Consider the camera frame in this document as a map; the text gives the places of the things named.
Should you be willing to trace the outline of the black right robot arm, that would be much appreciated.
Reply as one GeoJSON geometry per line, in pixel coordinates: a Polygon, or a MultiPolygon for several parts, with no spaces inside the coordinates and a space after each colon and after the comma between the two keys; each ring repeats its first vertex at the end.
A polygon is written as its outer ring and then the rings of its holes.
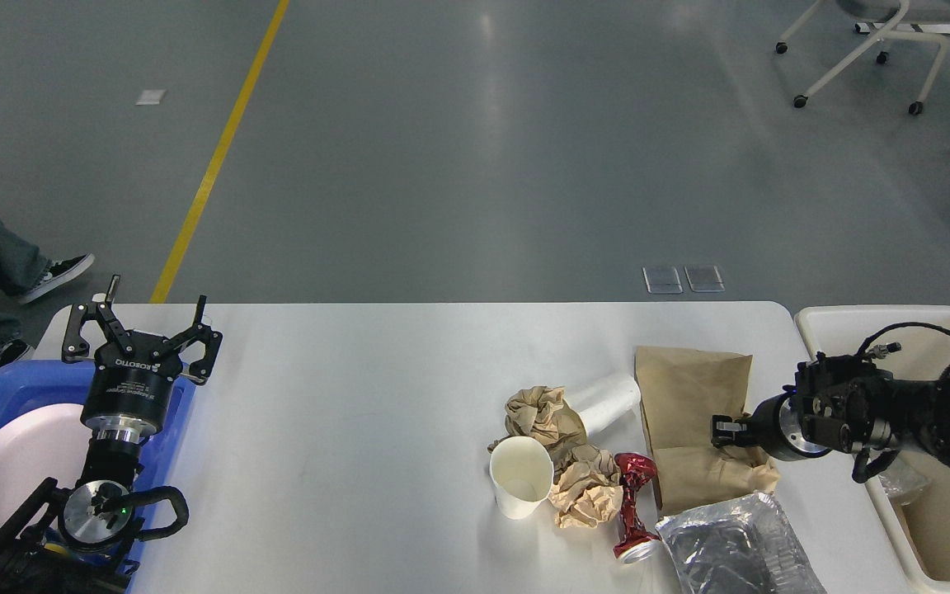
{"type": "MultiPolygon", "coordinates": [[[[943,334],[950,337],[949,328],[943,334]]],[[[897,379],[877,360],[900,343],[868,336],[852,355],[817,353],[797,365],[794,384],[742,417],[715,415],[716,448],[759,447],[779,461],[854,456],[852,478],[867,482],[904,450],[950,468],[950,364],[935,380],[897,379]]]]}

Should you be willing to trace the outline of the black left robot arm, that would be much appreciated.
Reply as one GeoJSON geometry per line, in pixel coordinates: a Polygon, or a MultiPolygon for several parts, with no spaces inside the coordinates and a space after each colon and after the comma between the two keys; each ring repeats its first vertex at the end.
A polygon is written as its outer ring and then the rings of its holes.
{"type": "Polygon", "coordinates": [[[161,433],[178,417],[175,396],[206,384],[223,335],[195,316],[171,336],[127,328],[106,296],[69,310],[61,365],[91,370],[77,421],[87,451],[74,481],[43,478],[0,525],[0,593],[125,593],[139,568],[135,545],[165,539],[190,519],[187,500],[163,484],[172,454],[161,433]]]}

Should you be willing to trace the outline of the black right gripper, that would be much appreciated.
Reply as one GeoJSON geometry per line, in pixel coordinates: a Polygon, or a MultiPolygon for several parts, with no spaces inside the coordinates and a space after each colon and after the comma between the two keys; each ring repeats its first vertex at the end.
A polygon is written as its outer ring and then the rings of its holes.
{"type": "Polygon", "coordinates": [[[792,396],[787,394],[766,399],[747,421],[712,415],[710,424],[710,444],[719,449],[760,448],[778,461],[813,460],[830,453],[829,448],[811,443],[803,435],[792,396]]]}

